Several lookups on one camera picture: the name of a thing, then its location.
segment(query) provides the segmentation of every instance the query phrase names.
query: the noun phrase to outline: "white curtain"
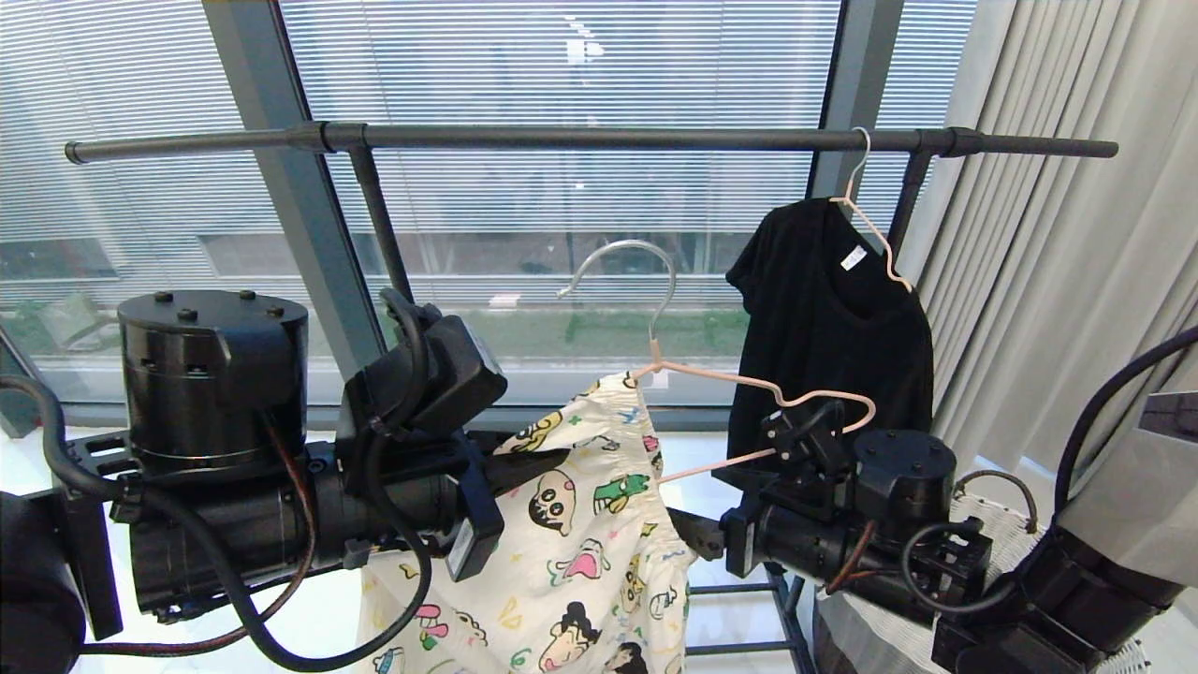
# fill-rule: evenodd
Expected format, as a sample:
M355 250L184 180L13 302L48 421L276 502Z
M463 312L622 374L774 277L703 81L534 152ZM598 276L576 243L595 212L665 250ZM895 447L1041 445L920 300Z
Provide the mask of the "white curtain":
M1055 469L1102 382L1198 321L1196 34L1198 2L979 4L948 123L1120 150L938 165L900 268L932 324L934 432L961 466ZM1112 401L1090 450L1173 365Z

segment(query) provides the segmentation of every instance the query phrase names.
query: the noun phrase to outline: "glass pane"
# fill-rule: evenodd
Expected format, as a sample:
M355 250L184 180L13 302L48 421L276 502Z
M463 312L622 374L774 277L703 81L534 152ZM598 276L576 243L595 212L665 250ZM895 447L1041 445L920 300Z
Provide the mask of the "glass pane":
M63 400L123 401L128 297L253 287L307 303L249 153L62 156L67 140L242 127L199 2L5 2L0 63L0 320ZM335 402L314 314L310 350L310 397Z
M316 119L761 128L818 125L840 1L282 7ZM417 299L468 314L509 375L506 402L546 405L648 358L648 315L665 287L652 255L621 250L577 295L556 297L591 251L624 237L658 243L678 266L677 298L659 322L665 353L734 370L745 316L724 272L769 208L803 196L811 158L376 156ZM331 157L329 170L351 230L371 231L347 158ZM386 277L368 280L377 292ZM652 394L672 403L731 400L730 389L704 393L704 384Z
M903 5L878 110L878 128L944 126L976 6L978 0L920 0ZM933 158L924 184L932 180L936 162ZM906 166L907 154L901 153L873 154L865 165L857 201L883 231L890 226Z

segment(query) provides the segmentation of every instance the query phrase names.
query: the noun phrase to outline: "black t-shirt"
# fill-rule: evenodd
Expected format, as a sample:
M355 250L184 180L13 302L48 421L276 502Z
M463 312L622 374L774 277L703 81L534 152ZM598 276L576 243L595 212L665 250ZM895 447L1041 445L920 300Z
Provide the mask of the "black t-shirt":
M813 389L869 396L878 407L872 429L931 430L927 317L840 206L809 199L774 208L727 280L749 311L740 375L778 384L787 400ZM845 405L848 420L865 412ZM769 391L738 385L728 457L761 449L761 423L776 409Z

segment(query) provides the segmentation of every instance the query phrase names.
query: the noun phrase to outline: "clothes rack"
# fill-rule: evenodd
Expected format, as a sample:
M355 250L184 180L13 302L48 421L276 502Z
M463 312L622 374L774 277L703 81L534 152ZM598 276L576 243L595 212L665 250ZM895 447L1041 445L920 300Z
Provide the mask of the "clothes rack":
M906 152L902 189L887 233L897 255L932 157L966 157L981 152L1061 157L1113 157L1119 145L1106 140L991 135L964 127L882 129L870 132L873 152ZM382 249L392 285L415 302L404 259L387 211L375 148L507 148L507 150L665 150L665 151L861 151L855 130L829 129L666 129L563 126L413 126L311 121L290 128L162 135L126 140L71 141L67 159L83 164L133 157L169 157L291 147L317 153L349 152L370 221ZM689 646L690 656L788 650L797 672L815 674L797 605L801 577L787 583L782 569L766 565L767 583L691 588L694 596L769 591L782 623L785 640Z

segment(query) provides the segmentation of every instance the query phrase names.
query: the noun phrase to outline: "laundry basket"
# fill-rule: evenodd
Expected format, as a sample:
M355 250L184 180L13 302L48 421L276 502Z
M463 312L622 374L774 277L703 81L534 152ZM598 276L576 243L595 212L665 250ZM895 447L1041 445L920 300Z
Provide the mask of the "laundry basket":
M955 498L951 512L954 522L974 516L985 523L982 533L994 541L987 575L990 582L1015 569L1043 534L1041 529L1034 536L1028 535L1027 516L972 494ZM932 630L848 593L817 597L813 631L816 663L822 674L945 672L932 662ZM1149 669L1143 643L1132 639L1097 670L1143 674Z

